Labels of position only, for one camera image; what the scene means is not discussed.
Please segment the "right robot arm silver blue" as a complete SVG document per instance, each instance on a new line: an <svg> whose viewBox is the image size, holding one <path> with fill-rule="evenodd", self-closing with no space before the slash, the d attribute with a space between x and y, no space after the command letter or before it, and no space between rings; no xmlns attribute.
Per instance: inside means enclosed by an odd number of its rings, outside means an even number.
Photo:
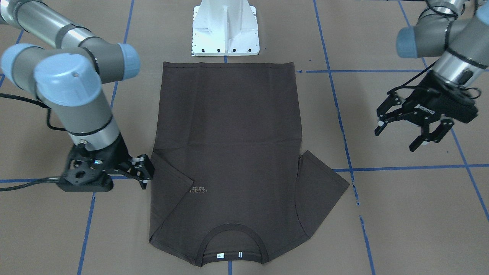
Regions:
<svg viewBox="0 0 489 275"><path fill-rule="evenodd" d="M1 191L54 183L65 192L107 192L113 188L111 175L137 180L146 189L154 166L148 155L130 156L102 89L105 83L138 75L141 63L134 47L105 41L41 0L2 0L1 24L31 33L52 47L13 45L2 54L1 69L16 87L33 96L15 99L45 108L47 125L54 113L73 142L61 176Z"/></svg>

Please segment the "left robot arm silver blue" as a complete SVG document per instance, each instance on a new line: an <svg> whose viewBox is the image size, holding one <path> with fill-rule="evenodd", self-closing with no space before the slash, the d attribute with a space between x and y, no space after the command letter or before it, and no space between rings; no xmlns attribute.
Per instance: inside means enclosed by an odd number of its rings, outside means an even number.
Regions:
<svg viewBox="0 0 489 275"><path fill-rule="evenodd" d="M380 135L389 123L408 121L421 129L410 144L438 143L454 121L470 123L478 115L471 84L488 68L488 4L470 19L460 19L463 0L428 0L414 26L401 29L396 40L402 58L437 57L423 70L419 84L409 82L391 89L377 108Z"/></svg>

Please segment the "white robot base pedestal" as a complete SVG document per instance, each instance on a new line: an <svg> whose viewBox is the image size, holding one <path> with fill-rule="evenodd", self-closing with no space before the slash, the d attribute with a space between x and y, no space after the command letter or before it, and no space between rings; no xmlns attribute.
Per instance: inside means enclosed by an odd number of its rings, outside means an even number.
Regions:
<svg viewBox="0 0 489 275"><path fill-rule="evenodd" d="M256 8L247 0L203 0L193 8L191 54L255 56L260 52Z"/></svg>

